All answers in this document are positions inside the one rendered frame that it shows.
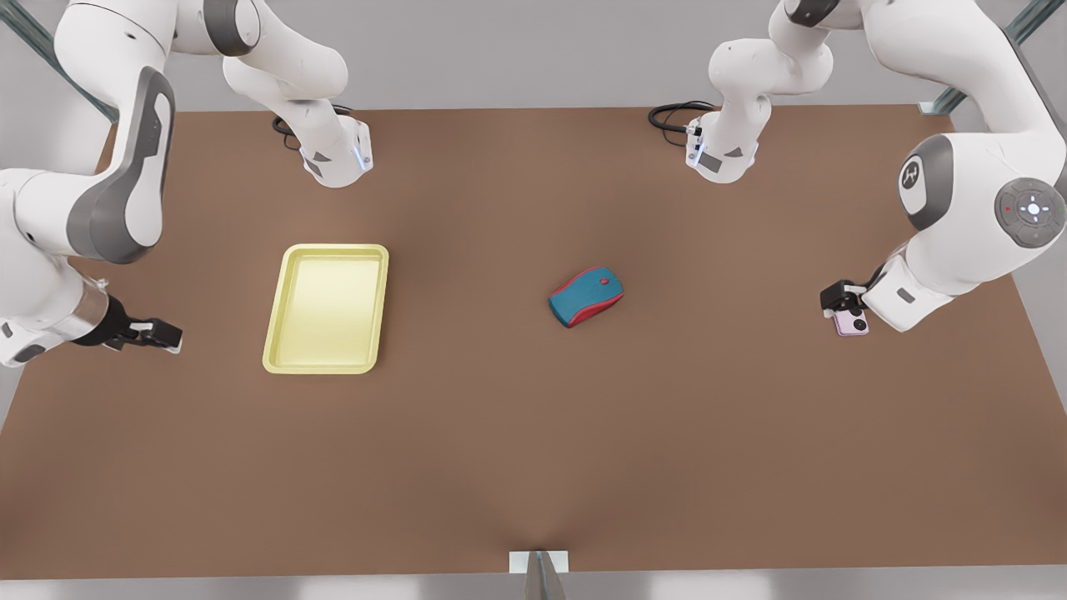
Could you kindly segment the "blue and red computer mouse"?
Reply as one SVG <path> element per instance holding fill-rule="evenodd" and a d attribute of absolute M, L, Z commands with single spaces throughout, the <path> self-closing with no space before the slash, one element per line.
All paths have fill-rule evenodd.
<path fill-rule="evenodd" d="M 593 318 L 612 307 L 624 296 L 624 286 L 614 271 L 598 266 L 572 277 L 550 296 L 550 311 L 567 328 Z"/>

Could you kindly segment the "yellow rectangular tray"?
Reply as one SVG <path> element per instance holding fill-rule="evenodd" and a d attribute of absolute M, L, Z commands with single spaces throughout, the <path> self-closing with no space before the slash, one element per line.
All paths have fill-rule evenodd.
<path fill-rule="evenodd" d="M 378 357 L 388 286 L 381 244 L 293 244 L 283 255 L 262 367 L 289 375 L 359 375 Z"/>

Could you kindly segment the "silver frame post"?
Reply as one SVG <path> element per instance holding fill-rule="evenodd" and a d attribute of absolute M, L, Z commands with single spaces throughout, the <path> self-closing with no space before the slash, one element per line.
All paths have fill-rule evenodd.
<path fill-rule="evenodd" d="M 1024 0 L 1024 7 L 1007 23 L 998 27 L 980 11 L 966 7 L 964 0 L 945 0 L 930 5 L 915 20 L 914 46 L 899 58 L 921 58 L 928 53 L 917 75 L 946 85 L 930 102 L 920 102 L 925 115 L 949 115 L 965 98 L 971 98 L 996 127 L 1015 130 L 1028 127 L 1028 117 L 1012 117 L 1010 111 L 1040 111 L 1044 95 L 1025 65 L 1019 46 L 1067 0 Z"/>
<path fill-rule="evenodd" d="M 523 600 L 568 600 L 559 574 L 569 571 L 566 550 L 509 552 L 509 572 L 523 574 Z"/>
<path fill-rule="evenodd" d="M 55 54 L 53 35 L 18 0 L 0 0 L 0 23 L 5 23 L 7 29 L 11 29 L 17 37 L 23 41 L 23 44 L 37 53 L 73 90 L 87 99 L 87 102 L 91 102 L 105 119 L 111 124 L 118 124 L 118 111 L 114 107 L 100 102 L 83 86 L 75 83 L 67 72 L 64 72 Z"/>

